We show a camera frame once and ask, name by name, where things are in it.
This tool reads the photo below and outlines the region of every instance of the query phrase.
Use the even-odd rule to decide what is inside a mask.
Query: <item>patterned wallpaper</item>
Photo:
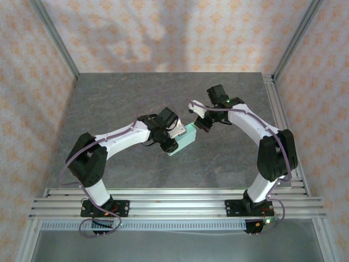
[[[273,73],[311,0],[43,0],[87,72]]]
[[[0,17],[0,261],[14,261],[75,83],[28,0],[0,1]]]
[[[349,1],[325,0],[278,83],[307,181],[349,261]]]

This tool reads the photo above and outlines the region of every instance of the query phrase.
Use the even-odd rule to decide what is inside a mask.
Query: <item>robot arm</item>
[[[85,187],[92,200],[105,210],[113,210],[113,198],[103,183],[105,164],[114,154],[139,143],[153,140],[163,151],[171,153],[178,148],[177,135],[185,133],[178,116],[165,108],[159,115],[144,115],[136,122],[103,135],[82,134],[69,154],[67,161],[87,145],[99,141],[84,151],[68,166]]]
[[[243,200],[245,208],[251,210],[261,205],[277,179],[287,174],[285,160],[269,130],[280,138],[291,170],[296,168],[298,163],[293,135],[289,130],[281,131],[257,117],[241,99],[237,97],[229,99],[222,85],[211,87],[207,92],[214,105],[213,110],[217,111],[206,110],[207,107],[202,103],[192,101],[193,103],[189,104],[189,112],[198,114],[194,125],[209,132],[215,122],[235,124],[259,147],[257,160],[259,173],[253,184],[245,191]]]

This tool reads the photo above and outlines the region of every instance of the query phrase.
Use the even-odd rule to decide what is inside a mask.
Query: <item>orange floral pattern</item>
[[[14,261],[74,79],[29,1],[1,1],[0,16],[0,260]]]
[[[324,1],[278,82],[312,193],[349,261],[349,2]]]
[[[311,0],[43,2],[83,73],[270,74]]]

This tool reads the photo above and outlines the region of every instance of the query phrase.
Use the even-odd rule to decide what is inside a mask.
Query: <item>teal box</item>
[[[193,123],[187,124],[186,126],[186,133],[184,135],[179,135],[175,137],[174,139],[178,143],[178,148],[172,152],[172,153],[167,153],[169,156],[177,153],[179,150],[182,150],[189,144],[193,143],[196,139],[196,127],[194,126]]]

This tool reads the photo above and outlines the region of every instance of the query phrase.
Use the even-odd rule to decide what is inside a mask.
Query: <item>gray marble table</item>
[[[222,84],[230,97],[275,125],[260,73],[111,73],[81,74],[76,85],[59,147],[47,183],[57,176],[77,138],[85,132],[104,134],[130,124],[140,100],[152,93],[139,115],[159,113],[172,99],[184,124],[192,122],[186,97],[209,103],[206,89]],[[160,146],[135,145],[107,161],[107,188],[246,188],[257,174],[257,146],[236,126],[216,124],[210,133],[197,131],[196,141],[173,156]],[[74,181],[69,171],[64,182]]]

